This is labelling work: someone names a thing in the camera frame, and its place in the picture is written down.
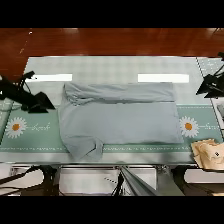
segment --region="reddish brown floor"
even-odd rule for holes
[[[216,57],[223,28],[0,28],[0,74],[15,80],[29,56]]]

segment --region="green table mat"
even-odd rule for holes
[[[195,141],[214,138],[217,142],[223,142],[212,106],[177,105],[177,109],[183,130],[183,144],[104,145],[104,153],[190,152],[190,144]],[[61,142],[57,110],[48,114],[12,111],[0,152],[68,153]]]

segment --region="white daisy flower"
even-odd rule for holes
[[[15,117],[14,119],[11,119],[10,122],[8,122],[6,126],[6,135],[8,138],[17,138],[21,134],[23,134],[23,131],[26,130],[26,121],[25,119],[21,117]]]
[[[197,121],[194,120],[194,118],[190,117],[182,117],[180,119],[180,128],[181,128],[181,134],[185,135],[185,137],[193,138],[198,135],[198,124]]]

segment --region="yellow flower center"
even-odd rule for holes
[[[187,130],[191,130],[191,129],[192,129],[192,124],[190,124],[190,123],[186,123],[186,124],[185,124],[185,128],[186,128]]]
[[[12,126],[12,130],[13,130],[13,131],[18,131],[18,130],[19,130],[19,127],[20,127],[19,124],[14,124],[14,125]]]

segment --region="gray cloth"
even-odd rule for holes
[[[60,135],[76,160],[99,160],[103,144],[183,142],[171,83],[68,83],[64,90]]]

